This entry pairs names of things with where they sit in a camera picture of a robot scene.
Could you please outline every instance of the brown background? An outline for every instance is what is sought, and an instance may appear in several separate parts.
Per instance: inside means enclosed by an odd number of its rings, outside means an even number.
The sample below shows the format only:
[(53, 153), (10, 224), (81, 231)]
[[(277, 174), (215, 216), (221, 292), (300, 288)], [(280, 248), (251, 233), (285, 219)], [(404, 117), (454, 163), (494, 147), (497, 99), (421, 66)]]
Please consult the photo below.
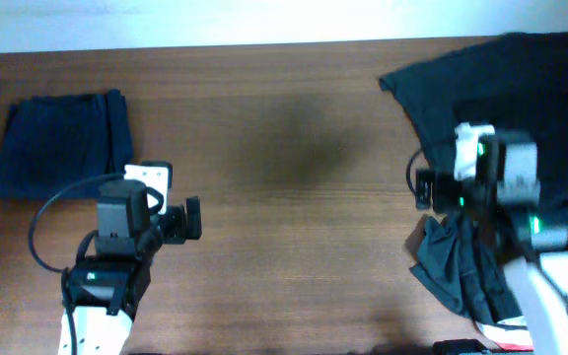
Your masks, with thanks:
[[(0, 55), (7, 107), (31, 96), (126, 96), (136, 160), (175, 166), (171, 202), (198, 194), (203, 238), (157, 255), (125, 353), (363, 351), (477, 337), (408, 267), (421, 217), (404, 182), (413, 129), (377, 77), (485, 41)], [(29, 255), (39, 205), (0, 201), (0, 354), (55, 354), (59, 276)], [(36, 245), (71, 265), (93, 201), (56, 206)]]

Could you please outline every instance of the white panel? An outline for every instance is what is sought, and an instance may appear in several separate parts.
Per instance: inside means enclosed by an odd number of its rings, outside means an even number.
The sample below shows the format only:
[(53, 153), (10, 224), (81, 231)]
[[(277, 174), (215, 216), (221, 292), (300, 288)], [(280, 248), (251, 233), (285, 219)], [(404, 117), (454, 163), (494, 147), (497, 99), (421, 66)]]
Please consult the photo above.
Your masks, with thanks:
[(0, 0), (0, 52), (568, 31), (568, 0)]

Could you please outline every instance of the crumpled dark cloth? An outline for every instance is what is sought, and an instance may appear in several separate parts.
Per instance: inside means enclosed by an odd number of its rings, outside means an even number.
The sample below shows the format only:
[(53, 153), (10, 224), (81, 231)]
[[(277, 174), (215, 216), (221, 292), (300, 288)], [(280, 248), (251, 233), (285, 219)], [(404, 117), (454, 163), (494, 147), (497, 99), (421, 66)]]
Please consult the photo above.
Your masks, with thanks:
[[(123, 173), (132, 158), (119, 90), (22, 101), (10, 108), (0, 151), (0, 198), (50, 198), (83, 178)], [(92, 184), (65, 195), (98, 196)]]
[[(380, 85), (402, 104), (423, 146), (452, 137), (461, 122), (528, 132), (538, 147), (538, 212), (568, 223), (568, 34), (503, 35), (386, 74)], [(454, 145), (424, 155), (453, 170)]]
[(424, 233), (410, 270), (446, 308), (484, 324), (521, 315), (493, 252), (466, 215), (449, 214), (444, 226), (429, 217)]

